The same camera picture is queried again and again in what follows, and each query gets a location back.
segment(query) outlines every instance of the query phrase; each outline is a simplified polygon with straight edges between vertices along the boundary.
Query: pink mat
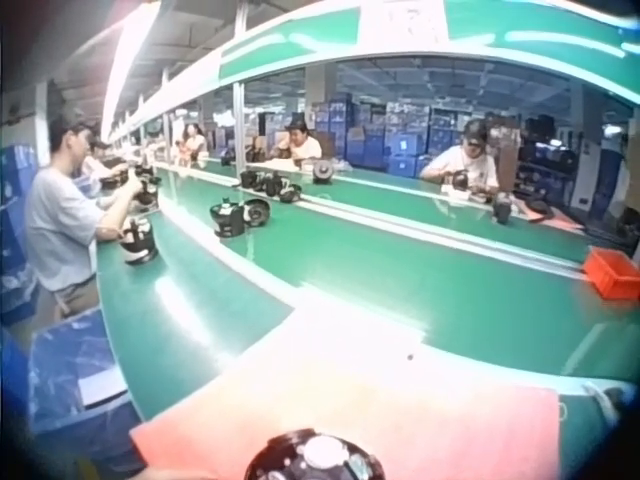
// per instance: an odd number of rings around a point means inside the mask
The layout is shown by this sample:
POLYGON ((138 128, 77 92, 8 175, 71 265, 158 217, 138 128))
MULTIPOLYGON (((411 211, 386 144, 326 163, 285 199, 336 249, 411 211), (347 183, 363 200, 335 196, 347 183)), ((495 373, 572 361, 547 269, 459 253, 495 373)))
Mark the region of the pink mat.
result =
POLYGON ((135 429, 147 462, 239 480, 267 440, 313 427, 375 454, 389 480, 557 477, 555 392, 461 378, 435 357, 391 358, 301 325, 286 322, 221 377, 135 429), (296 341, 303 331, 311 343, 296 341))

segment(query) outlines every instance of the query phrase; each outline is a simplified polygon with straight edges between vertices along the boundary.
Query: white sign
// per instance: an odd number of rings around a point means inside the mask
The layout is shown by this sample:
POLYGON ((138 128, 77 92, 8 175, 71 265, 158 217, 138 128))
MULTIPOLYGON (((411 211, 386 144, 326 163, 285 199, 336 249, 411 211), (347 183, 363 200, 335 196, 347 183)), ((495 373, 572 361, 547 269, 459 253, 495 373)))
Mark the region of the white sign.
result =
POLYGON ((361 7, 358 47, 438 51, 449 42, 444 0, 372 0, 361 7))

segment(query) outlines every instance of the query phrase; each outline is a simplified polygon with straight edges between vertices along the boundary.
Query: orange plastic crate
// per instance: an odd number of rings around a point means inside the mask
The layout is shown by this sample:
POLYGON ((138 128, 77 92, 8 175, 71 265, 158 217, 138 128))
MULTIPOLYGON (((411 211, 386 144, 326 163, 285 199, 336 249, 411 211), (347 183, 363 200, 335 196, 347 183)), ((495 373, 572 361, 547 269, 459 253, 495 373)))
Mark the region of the orange plastic crate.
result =
POLYGON ((593 247, 584 263, 584 271, 607 300, 640 298, 640 269, 622 252, 593 247))

